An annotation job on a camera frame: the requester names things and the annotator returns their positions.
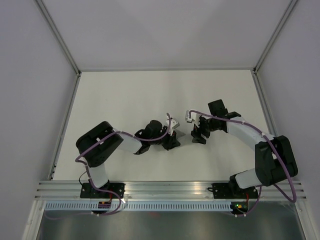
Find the grey cloth napkin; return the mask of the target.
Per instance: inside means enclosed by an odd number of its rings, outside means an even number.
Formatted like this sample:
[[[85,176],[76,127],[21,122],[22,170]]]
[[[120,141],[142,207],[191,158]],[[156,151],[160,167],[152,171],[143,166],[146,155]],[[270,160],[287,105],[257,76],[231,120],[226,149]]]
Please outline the grey cloth napkin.
[[[176,139],[184,137],[186,134],[180,130],[175,130]]]

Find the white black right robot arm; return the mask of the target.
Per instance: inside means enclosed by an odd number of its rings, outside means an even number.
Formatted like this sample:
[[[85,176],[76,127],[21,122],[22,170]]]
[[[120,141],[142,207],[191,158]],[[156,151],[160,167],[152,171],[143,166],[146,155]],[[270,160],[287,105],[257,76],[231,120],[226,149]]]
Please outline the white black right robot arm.
[[[209,114],[197,110],[186,112],[186,121],[193,124],[193,143],[206,144],[212,132],[230,134],[254,152],[254,167],[229,178],[228,192],[241,197],[248,188],[269,187],[298,174],[296,159],[289,139],[264,133],[247,122],[236,111],[228,111],[219,99],[208,103]]]

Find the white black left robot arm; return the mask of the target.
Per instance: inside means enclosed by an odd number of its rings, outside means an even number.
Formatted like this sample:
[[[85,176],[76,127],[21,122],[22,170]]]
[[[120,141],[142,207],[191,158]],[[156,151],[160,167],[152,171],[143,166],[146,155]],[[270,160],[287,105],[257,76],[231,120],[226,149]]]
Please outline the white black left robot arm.
[[[157,120],[151,120],[144,129],[134,135],[119,131],[107,121],[103,121],[93,129],[82,135],[75,143],[79,151],[77,163],[85,166],[90,182],[91,191],[98,198],[104,198],[109,193],[109,178],[105,162],[115,150],[122,150],[134,155],[146,153],[152,145],[161,145],[169,151],[181,144],[177,140],[176,129],[180,123],[175,118],[168,118],[162,125]]]

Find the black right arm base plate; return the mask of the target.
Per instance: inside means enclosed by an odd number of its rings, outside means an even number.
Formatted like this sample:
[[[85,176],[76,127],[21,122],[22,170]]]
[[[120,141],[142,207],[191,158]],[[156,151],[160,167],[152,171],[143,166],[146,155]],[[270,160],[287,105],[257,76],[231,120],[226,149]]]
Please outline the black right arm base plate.
[[[207,190],[213,193],[214,199],[240,199],[246,200],[249,199],[257,199],[259,193],[254,187],[249,188],[238,188],[232,187],[229,183],[212,183]]]

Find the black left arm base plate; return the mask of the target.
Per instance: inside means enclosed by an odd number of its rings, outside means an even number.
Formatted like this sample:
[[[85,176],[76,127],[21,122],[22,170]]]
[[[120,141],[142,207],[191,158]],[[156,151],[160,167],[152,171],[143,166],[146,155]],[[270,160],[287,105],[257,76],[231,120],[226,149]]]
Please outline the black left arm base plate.
[[[116,194],[122,199],[125,184],[122,182],[106,183],[100,190],[96,190],[90,183],[83,183],[80,191],[81,199],[116,199]]]

